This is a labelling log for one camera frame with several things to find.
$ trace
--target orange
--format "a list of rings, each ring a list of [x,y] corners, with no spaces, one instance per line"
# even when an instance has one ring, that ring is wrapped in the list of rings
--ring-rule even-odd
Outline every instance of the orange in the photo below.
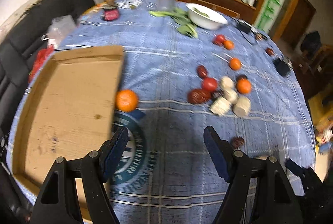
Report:
[[[227,50],[232,50],[235,47],[234,42],[230,40],[225,40],[223,45]]]
[[[239,70],[242,67],[242,64],[239,59],[232,58],[229,62],[229,66],[232,70]]]
[[[131,112],[138,105],[138,96],[131,90],[122,90],[117,93],[116,107],[123,112]]]
[[[252,90],[252,85],[247,79],[240,79],[237,82],[237,91],[241,94],[250,93]]]

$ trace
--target cardboard box lid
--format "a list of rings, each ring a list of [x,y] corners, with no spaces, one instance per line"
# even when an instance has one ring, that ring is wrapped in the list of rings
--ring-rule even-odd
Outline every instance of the cardboard box lid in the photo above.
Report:
[[[110,138],[122,64],[121,46],[59,52],[45,64],[22,110],[13,149],[13,173],[32,192],[57,157],[81,158]]]

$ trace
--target green vegetable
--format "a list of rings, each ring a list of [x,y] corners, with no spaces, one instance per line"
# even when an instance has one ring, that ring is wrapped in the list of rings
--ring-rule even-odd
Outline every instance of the green vegetable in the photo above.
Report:
[[[194,12],[197,12],[198,14],[201,14],[201,15],[203,15],[203,16],[205,16],[205,17],[208,17],[209,18],[209,15],[207,15],[206,13],[203,13],[203,12],[200,12],[197,8],[193,8],[193,11]]]
[[[177,31],[179,31],[181,34],[198,38],[198,33],[195,30],[196,26],[194,24],[186,24],[178,27]]]
[[[191,22],[188,18],[188,13],[181,8],[175,8],[173,12],[165,12],[165,11],[149,11],[149,14],[154,17],[171,17],[174,22],[180,25],[178,27],[178,32],[183,35],[198,38],[198,33],[196,32],[196,25]]]

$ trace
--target blue tablecloth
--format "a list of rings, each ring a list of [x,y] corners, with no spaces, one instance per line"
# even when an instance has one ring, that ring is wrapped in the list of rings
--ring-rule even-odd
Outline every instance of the blue tablecloth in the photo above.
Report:
[[[184,3],[178,5],[185,9]],[[118,167],[111,201],[121,223],[211,223],[227,190],[218,177],[203,142],[203,131],[212,125],[222,139],[241,136],[241,148],[249,156],[274,155],[284,167],[285,159],[314,167],[314,133],[302,90],[294,72],[281,77],[265,49],[280,50],[271,41],[249,44],[229,25],[217,31],[197,28],[198,39],[177,32],[169,17],[153,17],[140,7],[120,9],[112,22],[91,15],[61,44],[59,50],[122,45],[125,50],[121,89],[139,96],[140,114],[116,113],[114,122],[128,126],[131,141]],[[212,44],[214,34],[234,41],[228,51]],[[250,42],[253,36],[245,35]],[[221,58],[237,57],[243,63],[239,71],[229,68]],[[247,75],[252,83],[251,112],[244,118],[229,111],[218,117],[209,105],[192,105],[187,92],[199,88],[196,67],[205,65],[209,76],[220,79]],[[9,151],[13,146],[19,116],[30,91],[27,89],[15,116]],[[7,155],[11,167],[12,156]],[[288,170],[287,176],[296,194],[302,194],[300,180]],[[27,197],[35,196],[20,185]],[[249,199],[254,197],[251,184]],[[250,215],[247,207],[246,216]]]

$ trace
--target black power adapter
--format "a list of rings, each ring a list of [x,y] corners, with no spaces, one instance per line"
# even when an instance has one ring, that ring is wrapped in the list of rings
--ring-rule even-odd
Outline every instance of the black power adapter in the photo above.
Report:
[[[291,71],[291,61],[284,57],[283,59],[277,58],[273,61],[276,71],[285,77]]]
[[[236,28],[239,29],[242,32],[247,33],[247,34],[249,34],[249,32],[251,32],[251,26],[243,20],[239,20],[237,22]]]

